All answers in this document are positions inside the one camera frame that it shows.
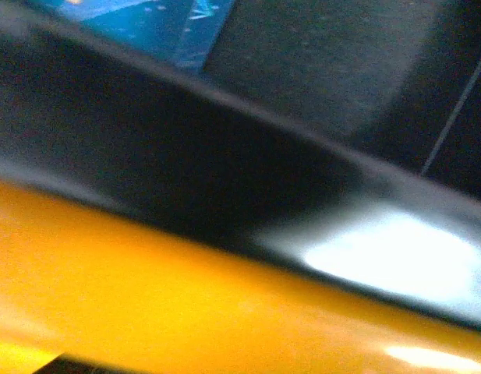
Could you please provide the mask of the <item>black bin with blue cards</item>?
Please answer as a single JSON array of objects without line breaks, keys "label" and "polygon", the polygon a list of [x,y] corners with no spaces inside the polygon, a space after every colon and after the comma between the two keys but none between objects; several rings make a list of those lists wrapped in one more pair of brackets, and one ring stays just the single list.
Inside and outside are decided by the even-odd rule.
[{"label": "black bin with blue cards", "polygon": [[23,1],[0,178],[481,333],[481,201]]}]

